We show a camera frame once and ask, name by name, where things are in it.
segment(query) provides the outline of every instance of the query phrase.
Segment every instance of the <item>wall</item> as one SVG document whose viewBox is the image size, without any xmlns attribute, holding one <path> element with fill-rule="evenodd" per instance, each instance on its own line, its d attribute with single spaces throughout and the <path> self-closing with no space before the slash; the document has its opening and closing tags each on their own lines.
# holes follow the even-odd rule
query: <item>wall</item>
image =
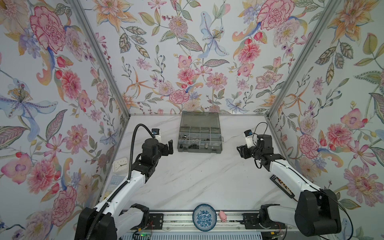
<svg viewBox="0 0 384 240">
<path fill-rule="evenodd" d="M 383 9 L 344 1 L 272 117 L 291 164 L 336 193 L 359 240 L 384 236 Z M 351 224 L 341 219 L 345 240 Z"/>
<path fill-rule="evenodd" d="M 131 113 L 266 113 L 325 0 L 82 1 Z"/>
<path fill-rule="evenodd" d="M 0 0 L 0 239 L 73 239 L 126 122 L 68 6 Z"/>
</svg>

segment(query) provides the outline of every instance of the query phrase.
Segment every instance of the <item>white clock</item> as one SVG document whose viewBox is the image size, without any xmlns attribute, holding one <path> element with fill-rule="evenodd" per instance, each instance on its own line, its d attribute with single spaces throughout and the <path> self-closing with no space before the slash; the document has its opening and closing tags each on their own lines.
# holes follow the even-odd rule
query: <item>white clock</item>
<svg viewBox="0 0 384 240">
<path fill-rule="evenodd" d="M 112 170 L 117 175 L 127 173 L 129 171 L 128 159 L 125 157 L 125 158 L 115 160 L 113 162 L 113 169 Z"/>
</svg>

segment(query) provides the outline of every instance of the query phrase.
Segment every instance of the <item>ceramic bowl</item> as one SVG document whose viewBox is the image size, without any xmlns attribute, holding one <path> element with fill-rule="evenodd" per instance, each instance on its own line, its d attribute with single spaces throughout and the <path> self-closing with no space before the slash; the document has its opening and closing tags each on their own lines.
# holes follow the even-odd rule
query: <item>ceramic bowl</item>
<svg viewBox="0 0 384 240">
<path fill-rule="evenodd" d="M 192 214 L 193 223 L 200 231 L 210 231 L 217 221 L 216 211 L 208 204 L 200 204 Z"/>
</svg>

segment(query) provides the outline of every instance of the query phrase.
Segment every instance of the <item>table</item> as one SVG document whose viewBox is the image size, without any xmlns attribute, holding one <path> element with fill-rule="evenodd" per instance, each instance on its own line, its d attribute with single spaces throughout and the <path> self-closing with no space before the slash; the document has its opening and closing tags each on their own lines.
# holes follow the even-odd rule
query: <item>table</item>
<svg viewBox="0 0 384 240">
<path fill-rule="evenodd" d="M 132 116 L 118 150 L 116 159 L 129 158 L 132 133 L 143 123 L 150 130 L 159 128 L 162 143 L 174 141 L 174 154 L 160 158 L 156 171 L 148 182 L 128 202 L 126 209 L 139 203 L 151 210 L 193 210 L 206 203 L 216 210 L 258 210 L 263 204 L 280 204 L 296 207 L 270 179 L 272 173 L 257 169 L 252 158 L 243 159 L 236 150 L 244 145 L 244 131 L 264 122 L 263 116 L 220 116 L 224 137 L 221 154 L 189 153 L 177 151 L 181 116 Z M 265 125 L 257 132 L 262 134 Z M 150 138 L 140 127 L 136 134 L 134 156 L 141 153 L 144 140 Z M 277 146 L 273 141 L 275 153 Z M 107 185 L 113 172 L 110 173 Z"/>
</svg>

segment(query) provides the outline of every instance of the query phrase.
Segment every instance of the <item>black cable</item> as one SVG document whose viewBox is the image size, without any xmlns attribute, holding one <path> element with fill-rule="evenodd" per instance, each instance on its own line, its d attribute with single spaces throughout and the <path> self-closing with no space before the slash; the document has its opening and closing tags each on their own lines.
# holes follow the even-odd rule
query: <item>black cable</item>
<svg viewBox="0 0 384 240">
<path fill-rule="evenodd" d="M 144 127 L 148 133 L 151 135 L 152 138 L 155 138 L 155 136 L 152 134 L 152 132 L 147 128 L 147 126 L 145 126 L 144 124 L 141 124 L 139 123 L 135 129 L 133 130 L 133 135 L 132 135 L 132 142 L 131 142 L 131 152 L 130 152 L 130 155 L 129 155 L 129 172 L 128 172 L 128 178 L 127 180 L 130 180 L 131 179 L 131 174 L 132 174 L 132 161 L 133 161 L 133 148 L 134 148 L 134 143 L 135 143 L 135 138 L 136 138 L 136 132 L 137 132 L 137 129 L 142 126 Z M 120 192 L 120 190 L 128 184 L 128 181 L 125 181 L 123 184 L 121 184 L 113 193 L 112 195 L 108 198 L 107 202 L 104 203 L 104 205 L 101 207 L 100 211 L 97 213 L 97 215 L 95 216 L 95 218 L 93 219 L 92 221 L 92 224 L 91 226 L 89 227 L 89 230 L 88 230 L 88 233 L 87 233 L 87 236 L 85 238 L 85 240 L 90 240 L 91 238 L 91 235 L 93 233 L 93 230 L 95 229 L 96 227 L 96 224 L 99 222 L 99 219 L 102 215 L 102 213 L 104 212 L 104 210 L 108 207 L 108 202 L 112 202 L 113 198 Z"/>
<path fill-rule="evenodd" d="M 296 175 L 299 176 L 304 182 L 308 183 L 304 178 L 302 178 L 302 177 L 300 176 L 300 174 L 298 174 L 298 173 L 297 173 L 296 171 L 294 171 L 292 168 L 289 167 L 289 169 L 292 170 L 294 173 L 296 173 Z M 344 209 L 344 206 L 342 206 L 338 201 L 336 201 L 336 200 L 334 200 L 333 198 L 331 198 L 330 196 L 328 196 L 328 194 L 327 194 L 326 192 L 324 192 L 323 189 L 316 189 L 316 188 L 314 188 L 314 187 L 311 185 L 311 182 L 308 183 L 308 184 L 309 184 L 309 185 L 311 186 L 311 188 L 313 188 L 314 190 L 319 191 L 320 193 L 322 193 L 322 194 L 324 194 L 326 197 L 328 197 L 328 199 L 331 199 L 332 201 L 334 201 L 335 203 L 337 203 L 337 204 L 340 206 L 340 208 L 342 209 L 342 211 L 345 212 L 345 214 L 347 215 L 347 217 L 348 217 L 348 219 L 349 219 L 349 222 L 351 223 L 351 229 L 352 229 L 352 232 L 351 232 L 350 237 L 349 237 L 348 239 L 346 239 L 346 240 L 350 240 L 350 239 L 352 238 L 353 231 L 354 231 L 354 230 L 353 230 L 353 224 L 352 224 L 351 217 L 349 216 L 349 214 L 347 213 L 347 211 Z"/>
</svg>

